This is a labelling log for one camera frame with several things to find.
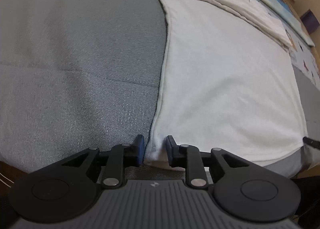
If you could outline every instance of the white cable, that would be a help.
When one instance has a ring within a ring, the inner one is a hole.
[[[11,186],[8,185],[6,182],[4,182],[2,179],[0,179],[0,181],[1,181],[3,184],[5,184],[6,186],[11,187]]]
[[[8,181],[10,181],[11,183],[14,184],[14,182],[13,182],[12,180],[8,179],[8,178],[7,178],[5,175],[3,175],[2,173],[0,173],[0,175],[3,176],[6,180],[8,180]]]

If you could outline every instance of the purple object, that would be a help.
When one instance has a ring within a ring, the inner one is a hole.
[[[318,19],[310,9],[305,14],[303,14],[300,19],[309,34],[313,33],[320,26]]]

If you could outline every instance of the gray fabric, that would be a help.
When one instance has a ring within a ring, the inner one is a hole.
[[[148,142],[166,27],[158,0],[0,0],[0,160],[31,172]]]

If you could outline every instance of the white logo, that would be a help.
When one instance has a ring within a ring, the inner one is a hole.
[[[153,182],[153,183],[151,183],[150,185],[153,186],[153,187],[157,187],[157,186],[159,186],[160,184],[159,184],[158,182]]]

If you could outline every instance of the beige wall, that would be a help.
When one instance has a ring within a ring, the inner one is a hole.
[[[299,16],[302,16],[310,9],[320,22],[320,0],[296,0],[293,8]],[[311,33],[310,37],[316,44],[318,53],[320,53],[320,27],[315,32]]]

